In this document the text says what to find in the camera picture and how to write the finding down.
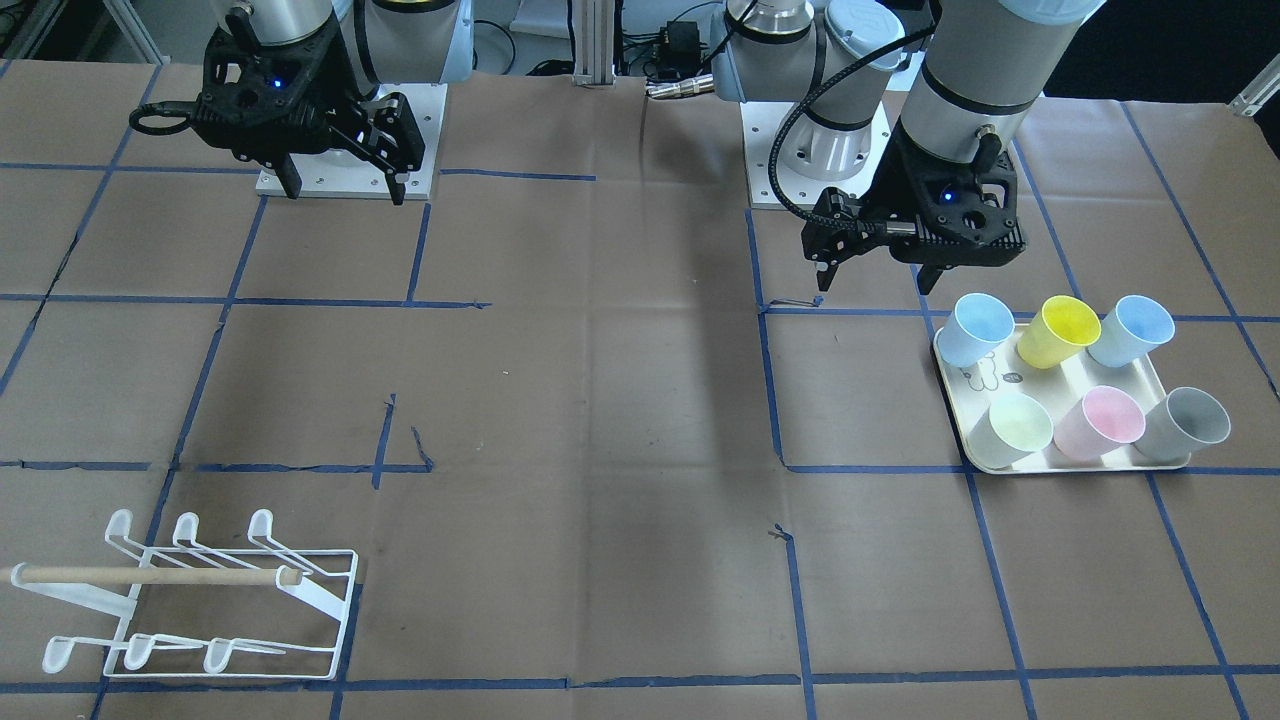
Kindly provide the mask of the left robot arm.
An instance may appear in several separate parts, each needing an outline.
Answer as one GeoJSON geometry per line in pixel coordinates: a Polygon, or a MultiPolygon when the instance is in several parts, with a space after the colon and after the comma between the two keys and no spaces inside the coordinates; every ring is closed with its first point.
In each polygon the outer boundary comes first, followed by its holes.
{"type": "Polygon", "coordinates": [[[764,170],[820,292],[884,247],[929,293],[1025,249],[1009,145],[1097,1],[726,1],[705,65],[733,102],[787,102],[764,170]]]}

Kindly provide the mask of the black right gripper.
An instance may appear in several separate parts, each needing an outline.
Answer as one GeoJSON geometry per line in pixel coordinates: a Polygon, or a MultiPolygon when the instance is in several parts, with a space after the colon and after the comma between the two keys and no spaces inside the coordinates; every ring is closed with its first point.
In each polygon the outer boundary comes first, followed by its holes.
{"type": "Polygon", "coordinates": [[[366,101],[340,22],[347,5],[215,5],[218,27],[192,101],[148,102],[129,115],[142,135],[192,129],[239,161],[256,161],[297,199],[296,155],[343,150],[383,173],[396,206],[421,169],[425,140],[408,97],[366,101]]]}

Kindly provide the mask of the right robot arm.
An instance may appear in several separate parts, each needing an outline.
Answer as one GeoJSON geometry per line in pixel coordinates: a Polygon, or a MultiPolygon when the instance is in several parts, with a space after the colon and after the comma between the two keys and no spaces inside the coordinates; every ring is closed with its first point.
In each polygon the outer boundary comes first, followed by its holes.
{"type": "Polygon", "coordinates": [[[428,199],[451,83],[474,61],[468,1],[215,1],[202,86],[131,127],[193,131],[261,168],[261,195],[428,199]]]}

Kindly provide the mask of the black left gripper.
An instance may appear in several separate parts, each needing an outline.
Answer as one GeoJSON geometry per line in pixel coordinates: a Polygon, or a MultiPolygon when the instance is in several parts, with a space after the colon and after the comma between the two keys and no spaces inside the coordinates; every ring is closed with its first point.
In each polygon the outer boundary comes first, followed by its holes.
{"type": "Polygon", "coordinates": [[[1018,176],[996,133],[980,137],[970,161],[950,161],[927,152],[897,123],[863,209],[855,196],[828,187],[804,218],[803,255],[814,261],[817,281],[833,281],[844,263],[874,250],[877,238],[895,260],[920,268],[923,295],[948,269],[1004,266],[1027,247],[1018,176]]]}

